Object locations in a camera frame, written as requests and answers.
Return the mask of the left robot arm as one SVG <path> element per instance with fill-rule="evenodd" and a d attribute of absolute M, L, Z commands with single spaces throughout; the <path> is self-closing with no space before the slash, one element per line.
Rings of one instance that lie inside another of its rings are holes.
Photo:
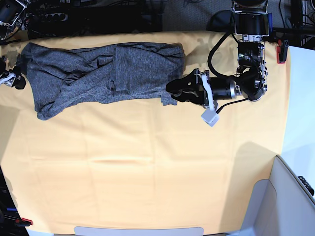
<path fill-rule="evenodd" d="M 237 103 L 237 96 L 244 101 L 255 102 L 267 91 L 265 46 L 262 39 L 269 35 L 269 20 L 266 0 L 234 0 L 226 33 L 211 49 L 207 58 L 208 71 L 194 69 L 187 76 L 171 81 L 166 91 L 179 102 L 191 102 L 204 108 L 213 108 L 219 114 L 224 106 L 216 108 L 218 100 Z M 216 71 L 212 58 L 221 44 L 229 37 L 240 35 L 236 40 L 238 68 L 234 75 Z"/>

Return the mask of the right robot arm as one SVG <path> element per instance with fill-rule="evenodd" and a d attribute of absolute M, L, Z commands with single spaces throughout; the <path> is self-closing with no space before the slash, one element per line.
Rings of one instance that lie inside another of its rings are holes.
<path fill-rule="evenodd" d="M 18 27 L 24 24 L 26 9 L 30 4 L 29 0 L 2 0 L 0 2 L 0 44 L 9 43 L 9 39 L 15 36 L 15 25 L 21 20 Z M 15 66 L 13 69 L 6 69 L 6 57 L 0 57 L 0 83 L 10 88 L 24 89 L 26 79 L 22 76 L 21 69 Z"/>

